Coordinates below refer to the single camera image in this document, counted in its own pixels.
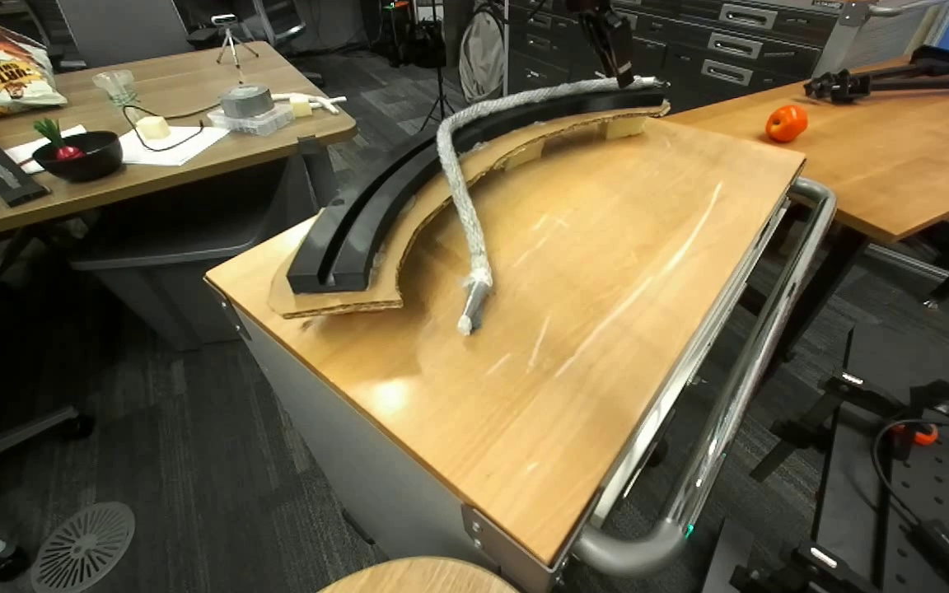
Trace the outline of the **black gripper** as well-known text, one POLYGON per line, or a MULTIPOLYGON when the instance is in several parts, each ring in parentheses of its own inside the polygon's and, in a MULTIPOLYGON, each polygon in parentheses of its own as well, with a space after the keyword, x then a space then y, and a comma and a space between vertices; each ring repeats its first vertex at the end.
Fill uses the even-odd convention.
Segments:
POLYGON ((603 74, 616 82, 634 80, 634 27, 614 9, 610 0, 570 0, 576 23, 603 64, 603 74))

